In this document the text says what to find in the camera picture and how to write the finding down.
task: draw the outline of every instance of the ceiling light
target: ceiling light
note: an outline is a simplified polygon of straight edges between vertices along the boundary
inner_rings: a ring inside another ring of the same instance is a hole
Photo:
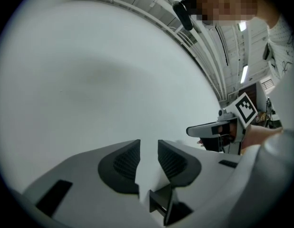
[[[245,81],[247,70],[248,70],[248,65],[245,65],[243,67],[243,71],[242,71],[242,77],[241,77],[241,81],[240,81],[241,84]]]
[[[238,24],[239,30],[244,31],[246,30],[246,22],[241,22]]]

